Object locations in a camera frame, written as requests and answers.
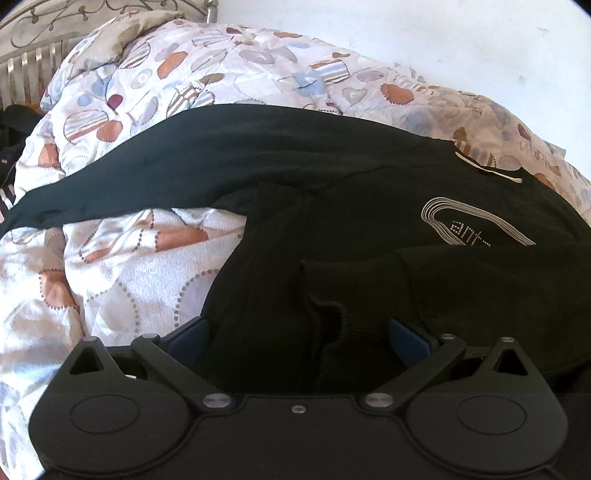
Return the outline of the patterned circle print duvet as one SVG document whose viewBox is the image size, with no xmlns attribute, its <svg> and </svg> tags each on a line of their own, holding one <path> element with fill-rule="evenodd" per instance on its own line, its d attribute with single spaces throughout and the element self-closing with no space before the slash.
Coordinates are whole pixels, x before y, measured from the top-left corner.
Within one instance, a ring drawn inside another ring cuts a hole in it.
<svg viewBox="0 0 591 480">
<path fill-rule="evenodd" d="M 75 349 L 207 323 L 231 395 L 362 397 L 411 342 L 517 340 L 590 475 L 590 183 L 498 103 L 321 40 L 158 15 L 66 57 L 1 226 L 1 468 L 44 472 L 36 404 Z"/>
</svg>

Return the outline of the dark clothes pile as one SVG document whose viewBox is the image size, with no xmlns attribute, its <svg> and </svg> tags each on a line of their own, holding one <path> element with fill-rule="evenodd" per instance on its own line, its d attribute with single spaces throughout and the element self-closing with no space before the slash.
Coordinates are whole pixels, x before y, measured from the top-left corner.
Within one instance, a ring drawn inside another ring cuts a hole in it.
<svg viewBox="0 0 591 480">
<path fill-rule="evenodd" d="M 13 104 L 1 110 L 1 188 L 14 183 L 16 162 L 25 141 L 42 116 L 28 105 Z"/>
</svg>

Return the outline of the black t-shirt with print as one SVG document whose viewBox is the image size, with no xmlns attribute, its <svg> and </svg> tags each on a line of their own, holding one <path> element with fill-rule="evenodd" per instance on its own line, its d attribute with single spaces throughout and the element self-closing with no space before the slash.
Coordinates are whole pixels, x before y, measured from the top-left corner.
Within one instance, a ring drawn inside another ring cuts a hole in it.
<svg viewBox="0 0 591 480">
<path fill-rule="evenodd" d="M 554 387 L 588 387 L 590 228 L 524 169 L 362 119 L 207 106 L 27 193 L 2 230 L 150 207 L 245 216 L 202 311 L 197 370 L 218 387 L 376 387 L 402 364 L 393 320 L 477 346 L 512 336 Z"/>
</svg>

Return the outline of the beige pillow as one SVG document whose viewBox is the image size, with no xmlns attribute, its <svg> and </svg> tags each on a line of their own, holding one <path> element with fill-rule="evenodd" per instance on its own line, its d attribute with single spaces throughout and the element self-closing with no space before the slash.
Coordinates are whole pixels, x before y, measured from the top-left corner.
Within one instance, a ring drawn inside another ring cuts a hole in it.
<svg viewBox="0 0 591 480">
<path fill-rule="evenodd" d="M 68 60 L 69 78 L 116 62 L 129 43 L 149 30 L 183 17 L 183 13 L 165 10 L 128 11 L 118 15 L 76 45 Z"/>
</svg>

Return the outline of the metal ornate bed headboard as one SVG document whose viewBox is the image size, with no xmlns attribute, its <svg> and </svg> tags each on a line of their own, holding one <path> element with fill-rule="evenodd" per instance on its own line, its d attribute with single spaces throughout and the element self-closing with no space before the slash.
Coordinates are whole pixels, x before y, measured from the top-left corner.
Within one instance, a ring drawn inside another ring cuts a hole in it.
<svg viewBox="0 0 591 480">
<path fill-rule="evenodd" d="M 35 106 L 61 62 L 94 28 L 128 11 L 217 20 L 216 1 L 20 1 L 1 19 L 1 107 Z"/>
</svg>

